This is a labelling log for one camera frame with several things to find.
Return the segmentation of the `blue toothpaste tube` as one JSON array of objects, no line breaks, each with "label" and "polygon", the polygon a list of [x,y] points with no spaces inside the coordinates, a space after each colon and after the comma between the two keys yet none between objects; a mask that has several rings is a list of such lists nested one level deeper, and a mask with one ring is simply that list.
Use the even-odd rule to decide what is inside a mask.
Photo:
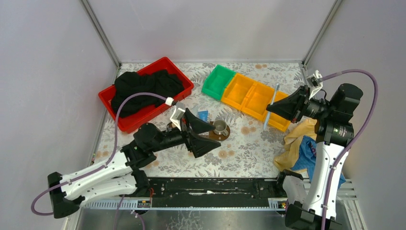
[{"label": "blue toothpaste tube", "polygon": [[198,118],[199,118],[199,119],[201,119],[202,121],[208,123],[208,111],[207,111],[207,110],[205,110],[205,111],[198,111],[197,115],[198,115]]}]

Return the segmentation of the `grey metal cup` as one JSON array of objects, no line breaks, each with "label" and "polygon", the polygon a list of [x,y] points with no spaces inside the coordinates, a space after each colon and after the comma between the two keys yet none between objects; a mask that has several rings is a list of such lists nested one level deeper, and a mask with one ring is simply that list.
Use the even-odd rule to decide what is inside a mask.
[{"label": "grey metal cup", "polygon": [[224,120],[215,120],[213,122],[213,126],[215,127],[215,129],[213,130],[213,132],[216,135],[223,135],[225,137],[227,137],[229,135],[229,131],[228,129],[228,125]]}]

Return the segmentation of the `white toothpaste tube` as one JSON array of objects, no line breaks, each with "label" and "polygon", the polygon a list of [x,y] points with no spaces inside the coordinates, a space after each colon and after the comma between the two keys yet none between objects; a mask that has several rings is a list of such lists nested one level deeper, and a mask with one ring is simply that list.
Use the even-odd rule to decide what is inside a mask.
[{"label": "white toothpaste tube", "polygon": [[190,109],[190,111],[194,116],[198,116],[199,106],[198,105],[194,106],[192,109]]}]

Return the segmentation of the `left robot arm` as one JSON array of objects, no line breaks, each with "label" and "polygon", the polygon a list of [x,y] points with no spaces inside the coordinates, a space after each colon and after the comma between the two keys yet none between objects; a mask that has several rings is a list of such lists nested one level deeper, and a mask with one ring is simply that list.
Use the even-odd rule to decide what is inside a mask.
[{"label": "left robot arm", "polygon": [[110,158],[70,174],[49,174],[53,217],[67,217],[98,199],[146,195],[150,185],[142,168],[156,160],[155,152],[185,145],[187,151],[199,158],[221,146],[220,142],[200,135],[214,130],[214,126],[197,118],[189,109],[180,117],[179,125],[168,124],[166,130],[159,130],[154,124],[145,123],[133,134],[133,141]]}]

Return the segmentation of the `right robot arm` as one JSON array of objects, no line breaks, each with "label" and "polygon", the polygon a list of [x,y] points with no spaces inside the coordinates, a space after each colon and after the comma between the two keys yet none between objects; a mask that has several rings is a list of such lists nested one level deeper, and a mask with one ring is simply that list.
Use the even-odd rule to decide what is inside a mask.
[{"label": "right robot arm", "polygon": [[288,97],[269,104],[268,112],[295,123],[307,116],[317,120],[316,165],[310,189],[305,190],[303,177],[283,170],[275,183],[275,193],[288,197],[285,226],[293,230],[341,230],[336,220],[336,197],[347,147],[354,139],[350,123],[363,92],[344,83],[330,101],[311,98],[308,86],[300,86]]}]

